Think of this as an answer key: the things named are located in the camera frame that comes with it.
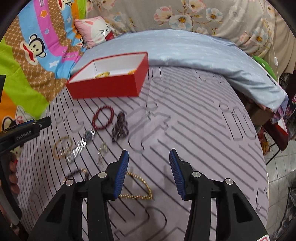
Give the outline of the person's left hand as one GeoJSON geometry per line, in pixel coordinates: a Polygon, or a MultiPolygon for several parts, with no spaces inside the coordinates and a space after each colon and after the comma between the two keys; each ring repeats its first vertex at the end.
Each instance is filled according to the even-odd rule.
{"type": "Polygon", "coordinates": [[[16,155],[12,152],[8,152],[8,161],[9,161],[8,183],[9,183],[11,192],[15,195],[19,195],[20,188],[18,186],[18,177],[16,175],[18,160],[16,158],[16,155]]]}

